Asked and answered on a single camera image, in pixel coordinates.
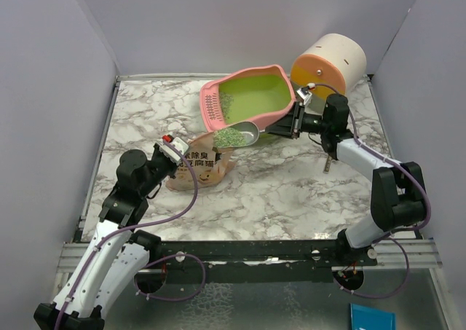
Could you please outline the pink cat litter bag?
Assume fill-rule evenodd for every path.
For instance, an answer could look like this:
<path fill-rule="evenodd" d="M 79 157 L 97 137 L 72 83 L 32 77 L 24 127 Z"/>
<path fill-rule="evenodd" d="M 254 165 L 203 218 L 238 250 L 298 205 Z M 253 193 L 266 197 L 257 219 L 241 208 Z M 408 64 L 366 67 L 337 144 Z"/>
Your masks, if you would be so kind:
<path fill-rule="evenodd" d="M 233 169 L 236 162 L 232 160 L 232 149 L 214 148 L 213 133 L 204 133 L 189 142 L 185 155 L 196 175 L 199 188 L 216 186 L 226 174 Z M 167 180 L 166 187 L 172 191 L 188 191 L 194 188 L 194 180 L 189 169 L 184 165 L 177 169 L 175 178 Z"/>

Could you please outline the metal litter scoop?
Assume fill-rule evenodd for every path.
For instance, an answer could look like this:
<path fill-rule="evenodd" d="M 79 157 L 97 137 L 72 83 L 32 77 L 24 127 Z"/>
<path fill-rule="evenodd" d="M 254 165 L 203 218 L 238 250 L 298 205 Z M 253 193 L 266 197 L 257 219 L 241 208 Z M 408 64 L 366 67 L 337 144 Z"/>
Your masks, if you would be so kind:
<path fill-rule="evenodd" d="M 241 148 L 254 145 L 264 133 L 258 125 L 242 121 L 213 132 L 213 146 L 217 149 Z"/>

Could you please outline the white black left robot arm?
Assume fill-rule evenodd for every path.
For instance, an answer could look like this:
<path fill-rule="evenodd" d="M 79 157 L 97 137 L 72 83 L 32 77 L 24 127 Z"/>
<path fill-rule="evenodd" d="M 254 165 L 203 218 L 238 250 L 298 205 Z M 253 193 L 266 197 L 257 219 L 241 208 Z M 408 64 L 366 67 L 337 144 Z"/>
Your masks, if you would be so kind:
<path fill-rule="evenodd" d="M 102 329 L 113 303 L 142 267 L 156 266 L 158 239 L 135 227 L 149 207 L 148 198 L 173 177 L 189 145 L 168 135 L 147 157 L 138 149 L 119 158 L 116 184 L 104 200 L 94 235 L 61 291 L 33 315 L 40 329 Z"/>

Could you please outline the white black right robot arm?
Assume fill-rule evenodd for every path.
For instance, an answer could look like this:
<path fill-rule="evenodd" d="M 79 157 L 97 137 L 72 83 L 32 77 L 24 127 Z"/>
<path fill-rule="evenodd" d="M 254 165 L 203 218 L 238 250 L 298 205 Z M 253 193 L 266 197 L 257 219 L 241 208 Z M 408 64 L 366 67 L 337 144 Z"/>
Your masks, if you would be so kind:
<path fill-rule="evenodd" d="M 324 152 L 333 160 L 349 165 L 371 182 L 370 213 L 338 234 L 336 260 L 351 265 L 367 248 L 393 232 L 413 230 L 430 216 L 422 170 L 415 162 L 399 162 L 364 144 L 355 129 L 348 100 L 340 94 L 327 97 L 322 115 L 305 112 L 295 103 L 283 118 L 266 127 L 266 133 L 297 138 L 301 133 L 317 134 Z"/>

